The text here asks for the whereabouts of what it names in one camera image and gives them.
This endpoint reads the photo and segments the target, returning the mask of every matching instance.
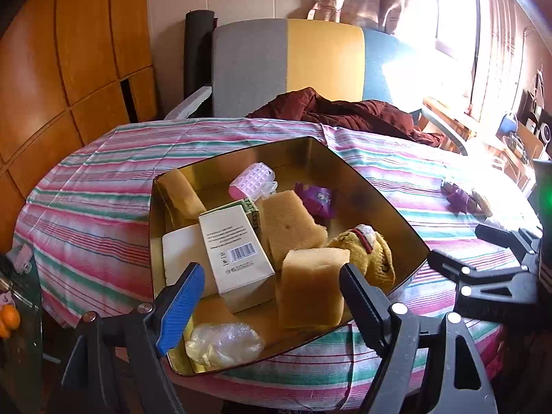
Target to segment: cabinet door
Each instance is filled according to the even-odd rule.
[[[47,126],[9,167],[13,181],[25,197],[60,161],[82,147],[69,112]]]
[[[0,155],[7,162],[66,108],[56,59],[55,0],[27,0],[0,38]]]
[[[153,121],[157,118],[154,68],[148,67],[129,78],[130,92],[138,121]]]
[[[113,49],[119,77],[151,65],[147,0],[111,0]]]
[[[129,122],[121,85],[118,81],[92,93],[71,111],[85,145],[100,138],[114,127]]]
[[[0,253],[6,253],[12,248],[13,229],[19,211],[25,200],[17,190],[15,183],[7,171],[0,176]]]
[[[56,33],[71,105],[117,78],[109,0],[57,0]]]

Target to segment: tablecloth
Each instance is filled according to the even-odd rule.
[[[480,269],[515,265],[509,250],[476,238],[479,219],[455,214],[440,191],[445,175],[477,183],[510,228],[535,229],[534,212],[504,174],[477,160],[414,142],[306,122],[240,119],[158,121],[120,126],[70,155],[31,192],[14,246],[34,252],[43,306],[76,325],[93,309],[129,312],[152,298],[148,210],[153,178],[175,167],[231,150],[313,136],[374,185],[426,241]],[[454,305],[454,285],[424,265],[400,296],[416,314],[442,316]],[[466,319],[484,362],[500,328]],[[419,387],[426,353],[418,351],[411,388]],[[354,408],[379,358],[354,322],[289,353],[216,375],[173,381],[220,398],[279,408]]]

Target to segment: chair backrest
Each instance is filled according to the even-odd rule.
[[[245,117],[280,93],[313,87],[330,100],[422,105],[419,55],[393,36],[319,20],[263,19],[213,34],[213,114]]]

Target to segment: stuffed toy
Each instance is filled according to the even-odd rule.
[[[370,226],[361,224],[340,233],[326,247],[349,250],[349,262],[361,271],[369,284],[380,287],[386,294],[393,288],[395,270],[391,249],[383,237]]]

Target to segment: orange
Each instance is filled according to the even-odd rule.
[[[13,305],[4,305],[2,307],[2,320],[10,330],[17,330],[19,324],[21,324],[19,311]]]
[[[12,336],[12,332],[0,318],[0,338],[8,339],[10,336]]]

